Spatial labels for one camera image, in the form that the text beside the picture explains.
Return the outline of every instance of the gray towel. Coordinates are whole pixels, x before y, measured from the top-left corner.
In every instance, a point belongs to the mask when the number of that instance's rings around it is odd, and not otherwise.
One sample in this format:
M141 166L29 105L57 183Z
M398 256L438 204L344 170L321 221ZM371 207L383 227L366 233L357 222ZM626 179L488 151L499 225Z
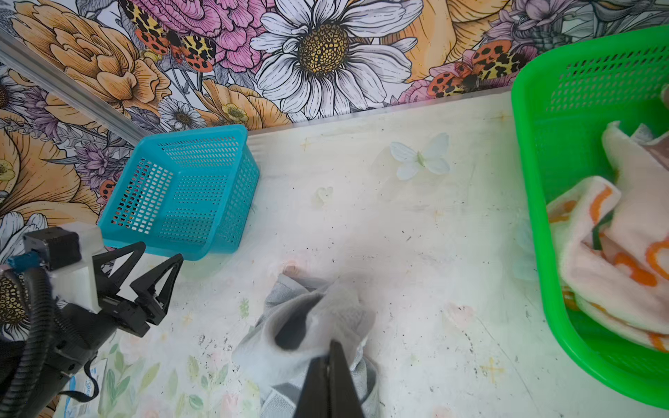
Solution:
M363 357L374 323L357 293L338 283L279 275L265 310L232 353L260 388L261 418L292 418L309 362L341 343L366 418L379 416L377 371Z

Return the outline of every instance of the towel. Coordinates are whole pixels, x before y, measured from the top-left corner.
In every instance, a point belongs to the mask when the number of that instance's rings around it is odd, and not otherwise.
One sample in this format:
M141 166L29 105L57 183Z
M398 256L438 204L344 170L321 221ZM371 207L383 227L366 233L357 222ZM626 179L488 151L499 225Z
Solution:
M640 126L630 138L619 122L609 124L602 143L615 185L589 177L547 212L567 306L668 352L669 171L640 145L655 141L649 134Z
M341 343L366 418L379 416L377 370L363 356L374 312L349 287L281 274L255 328L232 353L260 388L261 418L292 418L309 363Z

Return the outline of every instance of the green plastic laundry basket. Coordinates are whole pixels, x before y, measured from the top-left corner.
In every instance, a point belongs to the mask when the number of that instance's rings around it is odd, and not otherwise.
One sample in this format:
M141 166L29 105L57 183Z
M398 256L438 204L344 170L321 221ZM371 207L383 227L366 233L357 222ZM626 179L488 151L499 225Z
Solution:
M669 130L659 94L669 83L669 26L576 43L547 52L518 75L512 101L546 319L567 354L590 375L638 401L669 409L669 354L628 342L567 310L546 204L581 179L613 179L601 145L621 120Z

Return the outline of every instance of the table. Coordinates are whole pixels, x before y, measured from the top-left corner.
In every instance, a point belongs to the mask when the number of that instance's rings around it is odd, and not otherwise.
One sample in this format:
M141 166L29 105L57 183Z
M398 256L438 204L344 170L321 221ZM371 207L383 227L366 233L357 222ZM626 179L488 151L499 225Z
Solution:
M419 150L441 132L451 172L398 180L389 143ZM261 178L239 250L185 262L163 323L106 344L103 417L258 416L258 388L230 356L287 267L349 283L376 311L365 352L383 417L667 416L582 371L549 330L539 284L514 277L527 202L510 92L248 144ZM145 255L132 277L162 259Z

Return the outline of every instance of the floral wallpaper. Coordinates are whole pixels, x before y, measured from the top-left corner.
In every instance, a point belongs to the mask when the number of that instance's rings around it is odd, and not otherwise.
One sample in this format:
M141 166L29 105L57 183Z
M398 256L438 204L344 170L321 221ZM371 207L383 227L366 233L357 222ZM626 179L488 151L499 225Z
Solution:
M0 0L0 29L161 133L287 125L511 84L554 47L669 23L669 0ZM0 64L0 264L97 222L132 152ZM0 336L23 339L0 283Z

